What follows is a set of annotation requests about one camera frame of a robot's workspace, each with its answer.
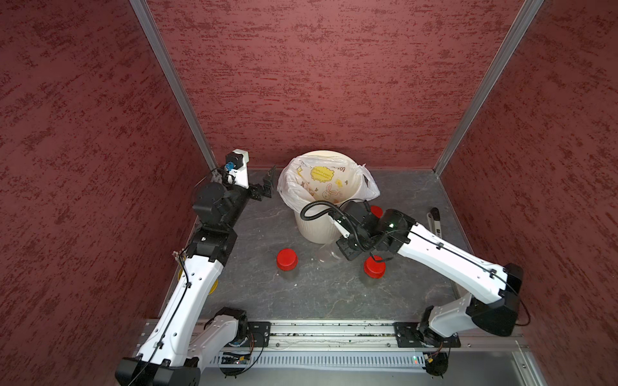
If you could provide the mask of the clear plastic jar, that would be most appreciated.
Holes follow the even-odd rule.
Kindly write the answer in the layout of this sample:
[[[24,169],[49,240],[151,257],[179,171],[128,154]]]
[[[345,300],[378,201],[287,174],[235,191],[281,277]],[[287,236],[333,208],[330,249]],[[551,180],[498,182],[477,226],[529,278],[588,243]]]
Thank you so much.
[[[346,262],[346,258],[336,244],[336,241],[322,245],[317,252],[317,259],[325,270],[334,268],[342,262]]]

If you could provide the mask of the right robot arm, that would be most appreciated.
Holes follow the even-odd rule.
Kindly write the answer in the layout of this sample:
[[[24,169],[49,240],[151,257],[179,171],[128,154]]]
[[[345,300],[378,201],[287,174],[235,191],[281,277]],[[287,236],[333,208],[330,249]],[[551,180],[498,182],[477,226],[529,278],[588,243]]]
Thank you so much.
[[[416,339],[438,347],[462,331],[480,329],[508,337],[518,322],[523,271],[471,255],[395,209],[377,217],[366,202],[348,202],[329,213],[340,232],[337,247],[353,260],[362,253],[389,252],[419,262],[463,287],[465,295],[439,307],[428,307]]]

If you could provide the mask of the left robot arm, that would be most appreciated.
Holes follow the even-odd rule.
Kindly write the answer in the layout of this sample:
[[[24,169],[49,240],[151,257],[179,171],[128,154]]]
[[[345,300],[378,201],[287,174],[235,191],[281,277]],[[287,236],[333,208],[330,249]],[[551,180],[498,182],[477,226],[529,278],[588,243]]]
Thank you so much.
[[[181,279],[138,354],[121,360],[120,385],[197,385],[205,367],[221,349],[249,338],[246,312],[222,308],[199,335],[193,331],[210,291],[225,268],[238,235],[233,227],[251,199],[270,198],[275,170],[251,184],[245,167],[216,170],[218,180],[198,183],[193,210],[200,226],[176,257]]]

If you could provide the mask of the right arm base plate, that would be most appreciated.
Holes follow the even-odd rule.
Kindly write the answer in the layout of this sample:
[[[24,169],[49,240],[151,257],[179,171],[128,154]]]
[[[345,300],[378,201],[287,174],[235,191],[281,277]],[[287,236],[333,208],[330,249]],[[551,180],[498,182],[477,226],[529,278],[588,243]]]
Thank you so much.
[[[419,327],[419,323],[393,323],[394,336],[399,348],[459,348],[460,339],[456,335],[444,338],[428,327]]]

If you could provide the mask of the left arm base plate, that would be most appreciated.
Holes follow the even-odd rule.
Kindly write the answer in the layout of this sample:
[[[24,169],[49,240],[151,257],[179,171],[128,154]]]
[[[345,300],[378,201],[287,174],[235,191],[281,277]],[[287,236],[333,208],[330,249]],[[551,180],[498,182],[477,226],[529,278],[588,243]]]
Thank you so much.
[[[251,347],[268,347],[270,342],[271,322],[249,321],[245,337],[237,339],[225,346],[225,348],[250,349]]]

